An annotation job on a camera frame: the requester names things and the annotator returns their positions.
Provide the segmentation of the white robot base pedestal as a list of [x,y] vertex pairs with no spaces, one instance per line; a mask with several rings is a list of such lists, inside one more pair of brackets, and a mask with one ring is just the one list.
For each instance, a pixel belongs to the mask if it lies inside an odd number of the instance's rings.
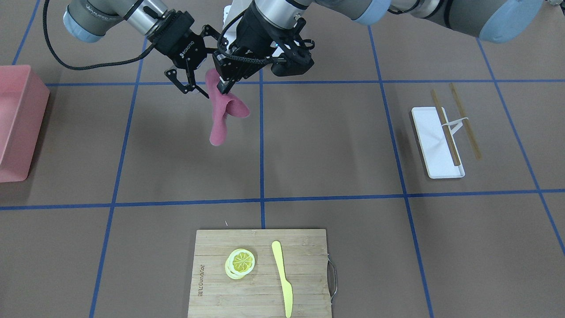
[[[232,4],[226,6],[224,8],[223,15],[223,28],[225,28],[244,10],[245,8],[240,4]],[[237,26],[240,20],[241,18],[238,21],[234,22],[234,24],[226,31],[226,34],[224,34],[224,38],[228,41],[229,45],[231,45],[237,38]]]

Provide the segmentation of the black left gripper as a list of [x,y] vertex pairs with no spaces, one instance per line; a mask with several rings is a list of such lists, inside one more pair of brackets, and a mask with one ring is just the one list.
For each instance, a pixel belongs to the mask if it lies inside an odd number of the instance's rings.
[[285,44],[295,48],[295,34],[290,23],[284,27],[273,24],[265,15],[268,10],[274,9],[275,13],[282,9],[271,7],[270,2],[233,2],[240,4],[245,10],[241,12],[223,31],[226,31],[238,21],[237,38],[229,45],[220,43],[214,53],[214,63],[220,75],[218,90],[221,94],[230,93],[234,85],[243,78],[249,78],[266,65],[276,62],[272,53],[276,50],[271,45],[273,42],[282,48]]

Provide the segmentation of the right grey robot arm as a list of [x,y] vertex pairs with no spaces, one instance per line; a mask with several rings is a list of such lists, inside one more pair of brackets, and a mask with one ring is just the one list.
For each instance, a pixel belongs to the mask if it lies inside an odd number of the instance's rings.
[[204,39],[210,36],[226,44],[227,40],[217,30],[205,25],[200,34],[192,31],[194,18],[187,11],[170,9],[161,0],[73,0],[63,14],[63,24],[69,34],[81,42],[99,41],[121,22],[133,26],[147,39],[148,47],[137,57],[117,62],[97,63],[90,66],[71,66],[63,62],[53,49],[47,26],[48,2],[43,8],[45,42],[55,60],[65,68],[75,71],[102,67],[122,66],[143,60],[153,50],[168,57],[172,67],[164,75],[182,93],[198,91],[208,98],[208,93],[196,84],[194,72],[214,52],[207,48]]

